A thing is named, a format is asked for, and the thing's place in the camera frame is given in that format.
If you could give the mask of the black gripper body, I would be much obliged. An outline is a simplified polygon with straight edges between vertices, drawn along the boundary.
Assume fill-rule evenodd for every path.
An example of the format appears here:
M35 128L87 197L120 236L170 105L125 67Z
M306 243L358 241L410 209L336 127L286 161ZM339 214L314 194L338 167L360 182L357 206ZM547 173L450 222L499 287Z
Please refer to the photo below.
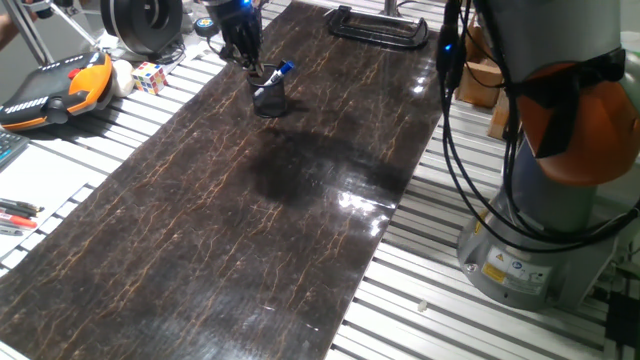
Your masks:
M222 2L214 7L222 36L227 45L237 50L259 50L261 22L251 2Z

